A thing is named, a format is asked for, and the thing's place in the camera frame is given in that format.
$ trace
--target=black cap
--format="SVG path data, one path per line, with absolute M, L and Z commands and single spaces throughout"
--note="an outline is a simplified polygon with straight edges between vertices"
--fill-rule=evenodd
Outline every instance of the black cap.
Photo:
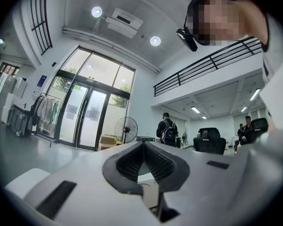
M 201 45 L 209 45 L 209 34 L 201 34 L 199 32 L 199 6 L 204 5 L 206 0 L 192 0 L 188 6 L 188 18 L 193 23 L 193 28 L 189 28 L 194 39 Z

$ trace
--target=air vent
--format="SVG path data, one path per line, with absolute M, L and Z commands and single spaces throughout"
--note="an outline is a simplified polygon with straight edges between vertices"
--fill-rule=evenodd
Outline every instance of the air vent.
M 106 18 L 106 22 L 109 29 L 119 32 L 130 39 L 133 38 L 143 23 L 142 20 L 118 8 L 115 9 L 112 17 Z

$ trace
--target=backpack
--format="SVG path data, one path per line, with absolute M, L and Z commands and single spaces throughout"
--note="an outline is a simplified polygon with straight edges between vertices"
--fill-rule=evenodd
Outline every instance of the backpack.
M 169 123 L 163 120 L 166 124 L 165 129 L 161 132 L 160 142 L 166 145 L 176 145 L 176 130 L 175 124 L 170 126 Z

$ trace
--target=round ceiling light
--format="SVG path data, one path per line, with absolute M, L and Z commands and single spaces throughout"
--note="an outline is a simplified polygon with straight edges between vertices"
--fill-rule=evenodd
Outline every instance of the round ceiling light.
M 102 15 L 102 13 L 103 13 L 103 10 L 100 7 L 94 7 L 91 10 L 91 14 L 94 17 L 100 17 Z
M 161 39 L 158 36 L 154 36 L 150 39 L 150 43 L 153 46 L 158 46 L 161 43 Z

